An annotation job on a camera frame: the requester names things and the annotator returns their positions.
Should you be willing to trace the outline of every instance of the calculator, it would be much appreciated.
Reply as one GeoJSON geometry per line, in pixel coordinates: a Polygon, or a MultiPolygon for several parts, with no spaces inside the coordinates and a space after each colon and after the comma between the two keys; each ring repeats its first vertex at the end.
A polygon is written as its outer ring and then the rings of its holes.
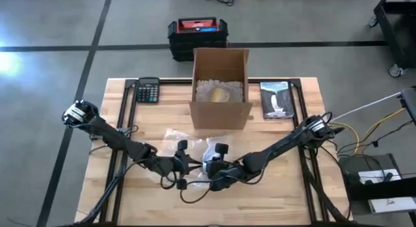
{"type": "Polygon", "coordinates": [[[159,102],[159,87],[161,82],[157,77],[141,77],[138,79],[136,101],[138,103],[159,102]]]}

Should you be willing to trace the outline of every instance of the toolbox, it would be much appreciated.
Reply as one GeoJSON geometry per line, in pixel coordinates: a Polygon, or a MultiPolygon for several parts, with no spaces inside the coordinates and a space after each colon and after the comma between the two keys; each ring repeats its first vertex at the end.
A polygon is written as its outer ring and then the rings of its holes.
{"type": "Polygon", "coordinates": [[[182,18],[168,27],[169,47],[176,61],[194,60],[194,48],[227,47],[228,28],[224,20],[182,18]]]}

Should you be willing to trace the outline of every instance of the concrete floor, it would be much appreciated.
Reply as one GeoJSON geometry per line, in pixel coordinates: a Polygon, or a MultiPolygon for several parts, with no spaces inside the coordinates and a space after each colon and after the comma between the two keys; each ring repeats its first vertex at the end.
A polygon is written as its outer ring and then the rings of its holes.
{"type": "MultiPolygon", "coordinates": [[[[237,0],[227,7],[206,0],[112,0],[99,45],[166,44],[167,25],[178,18],[216,16],[229,24],[230,42],[351,42],[383,40],[367,22],[379,0],[237,0]]],[[[89,46],[105,0],[0,0],[0,49],[89,46]]],[[[0,52],[0,226],[8,219],[34,226],[62,140],[62,112],[73,101],[87,51],[0,52]]],[[[318,77],[326,109],[342,114],[415,84],[411,70],[393,79],[388,47],[282,47],[250,50],[252,77],[318,77]]],[[[84,98],[100,105],[110,77],[191,77],[192,63],[168,50],[98,51],[84,98]]],[[[389,100],[343,118],[360,134],[399,108],[389,100]]],[[[409,119],[402,114],[376,132],[409,119]]],[[[403,173],[416,172],[414,127],[369,148],[393,153],[403,173]]],[[[353,142],[341,135],[342,145],[353,142]]],[[[70,223],[77,211],[90,141],[74,131],[48,226],[70,223]]],[[[411,226],[406,214],[354,217],[360,223],[411,226]]]]}

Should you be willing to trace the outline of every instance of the wooden tabletop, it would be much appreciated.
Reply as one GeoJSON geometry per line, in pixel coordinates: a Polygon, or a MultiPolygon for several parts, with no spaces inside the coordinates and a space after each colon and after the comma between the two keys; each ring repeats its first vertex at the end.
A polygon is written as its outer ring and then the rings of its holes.
{"type": "MultiPolygon", "coordinates": [[[[324,113],[325,108],[317,79],[314,77],[300,79],[308,115],[324,113]]],[[[118,119],[124,81],[125,79],[107,81],[100,114],[112,126],[116,125],[118,119]]],[[[135,125],[138,126],[138,131],[132,135],[132,139],[146,141],[156,146],[159,149],[158,155],[172,155],[176,149],[176,142],[180,139],[188,139],[187,153],[195,159],[201,159],[207,148],[205,139],[223,136],[222,142],[229,144],[226,159],[230,161],[248,152],[263,150],[294,129],[291,119],[263,119],[259,84],[250,84],[248,97],[253,103],[253,108],[244,130],[195,130],[189,110],[191,86],[161,85],[158,105],[136,105],[135,125]]],[[[130,99],[131,94],[127,100],[127,109],[130,99]]],[[[102,142],[95,142],[93,148],[100,145],[102,142]]],[[[332,147],[328,145],[327,149],[335,155],[332,147]]],[[[102,195],[110,156],[111,150],[108,148],[98,150],[90,156],[76,220],[82,219],[85,214],[81,212],[89,212],[102,195]]],[[[326,194],[341,213],[347,213],[348,200],[338,166],[325,152],[319,153],[318,163],[326,194]]],[[[190,177],[196,178],[198,174],[199,171],[195,171],[190,177]]],[[[183,203],[177,189],[164,190],[160,187],[159,180],[160,177],[155,173],[139,166],[134,166],[125,175],[118,224],[310,223],[297,149],[290,150],[271,161],[263,179],[257,185],[236,183],[229,189],[208,193],[196,204],[183,203]]],[[[184,197],[193,200],[201,196],[205,189],[206,187],[190,185],[184,191],[184,197]]],[[[319,210],[316,194],[314,191],[313,193],[315,209],[319,210]]]]}

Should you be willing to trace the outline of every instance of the cardboard box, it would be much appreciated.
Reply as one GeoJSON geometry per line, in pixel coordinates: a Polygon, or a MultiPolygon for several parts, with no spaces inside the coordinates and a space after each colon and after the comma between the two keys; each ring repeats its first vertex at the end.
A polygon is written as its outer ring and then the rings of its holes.
{"type": "Polygon", "coordinates": [[[190,115],[195,129],[244,129],[252,103],[248,102],[247,49],[197,48],[194,50],[194,76],[190,115]],[[242,103],[196,101],[198,80],[240,81],[242,103]]]}

